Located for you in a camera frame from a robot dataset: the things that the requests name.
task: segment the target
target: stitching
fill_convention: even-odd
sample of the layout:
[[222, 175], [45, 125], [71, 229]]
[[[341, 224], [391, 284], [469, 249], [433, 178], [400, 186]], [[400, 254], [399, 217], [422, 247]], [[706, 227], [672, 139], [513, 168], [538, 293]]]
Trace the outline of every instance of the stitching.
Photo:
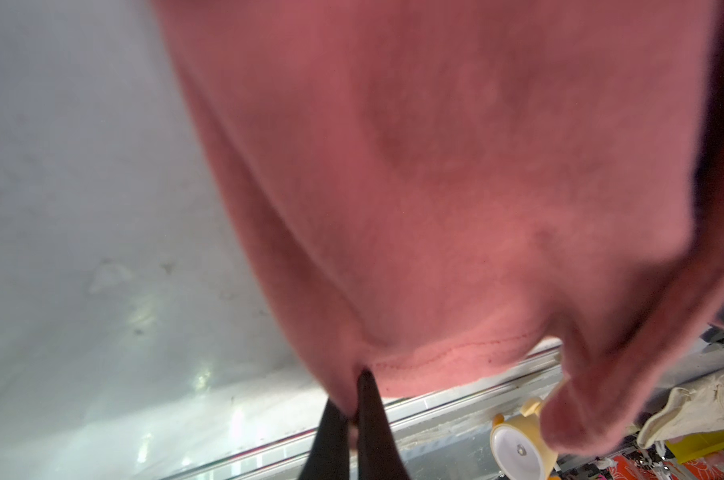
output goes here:
[[439, 353], [438, 355], [432, 357], [431, 359], [425, 360], [424, 362], [421, 362], [421, 363], [419, 363], [419, 364], [417, 364], [417, 365], [399, 366], [399, 365], [392, 365], [392, 364], [387, 363], [387, 362], [377, 362], [377, 363], [374, 363], [374, 364], [373, 364], [373, 367], [376, 367], [376, 368], [385, 368], [385, 369], [391, 369], [391, 370], [401, 370], [401, 371], [404, 371], [404, 370], [416, 370], [416, 369], [423, 368], [424, 366], [430, 365], [430, 364], [432, 364], [432, 363], [434, 363], [434, 362], [437, 362], [438, 360], [441, 360], [441, 359], [445, 358], [447, 355], [449, 355], [449, 354], [452, 353], [453, 351], [463, 349], [463, 348], [465, 348], [465, 347], [467, 347], [467, 346], [500, 345], [500, 344], [502, 344], [502, 343], [507, 343], [507, 342], [511, 342], [511, 341], [514, 341], [514, 340], [525, 339], [525, 338], [528, 338], [530, 335], [532, 335], [532, 332], [530, 332], [530, 333], [523, 333], [523, 334], [517, 335], [517, 336], [512, 336], [512, 337], [509, 337], [509, 338], [503, 339], [503, 340], [488, 340], [487, 342], [466, 342], [466, 343], [462, 343], [462, 344], [460, 344], [460, 345], [453, 346], [452, 348], [449, 348], [449, 349], [443, 351], [442, 353]]

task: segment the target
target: white surface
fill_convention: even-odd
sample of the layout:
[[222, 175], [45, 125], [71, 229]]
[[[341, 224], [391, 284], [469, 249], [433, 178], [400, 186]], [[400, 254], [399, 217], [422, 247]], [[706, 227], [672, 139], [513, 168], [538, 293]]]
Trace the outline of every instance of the white surface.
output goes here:
[[160, 478], [316, 425], [148, 7], [0, 0], [0, 478]]
[[495, 461], [511, 480], [545, 479], [541, 454], [525, 434], [499, 425], [492, 430], [490, 442]]

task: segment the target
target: pink sweatshirt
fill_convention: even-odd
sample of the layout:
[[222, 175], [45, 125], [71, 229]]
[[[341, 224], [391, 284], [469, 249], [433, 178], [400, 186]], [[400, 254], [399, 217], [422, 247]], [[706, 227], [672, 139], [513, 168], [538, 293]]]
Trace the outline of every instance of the pink sweatshirt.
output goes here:
[[364, 366], [414, 396], [553, 335], [544, 438], [603, 451], [724, 302], [724, 4], [154, 5], [273, 314], [346, 414]]

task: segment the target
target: glass surface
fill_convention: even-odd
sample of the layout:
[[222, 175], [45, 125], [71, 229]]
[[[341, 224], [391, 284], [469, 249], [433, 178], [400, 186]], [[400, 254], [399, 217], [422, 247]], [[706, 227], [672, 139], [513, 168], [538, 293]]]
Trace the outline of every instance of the glass surface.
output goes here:
[[162, 478], [316, 426], [147, 2], [0, 1], [0, 478]]

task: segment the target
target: fabric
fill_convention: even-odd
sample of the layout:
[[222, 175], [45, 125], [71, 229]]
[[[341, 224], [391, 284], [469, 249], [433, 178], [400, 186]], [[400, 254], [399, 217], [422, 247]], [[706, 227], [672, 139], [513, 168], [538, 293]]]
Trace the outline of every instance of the fabric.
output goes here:
[[724, 480], [724, 472], [704, 462], [702, 458], [684, 462], [683, 465], [695, 475], [698, 480]]
[[544, 438], [604, 451], [724, 303], [714, 2], [154, 5], [271, 310], [346, 415], [364, 367], [413, 396], [553, 335]]
[[666, 406], [647, 419], [636, 443], [724, 430], [724, 370], [671, 389]]

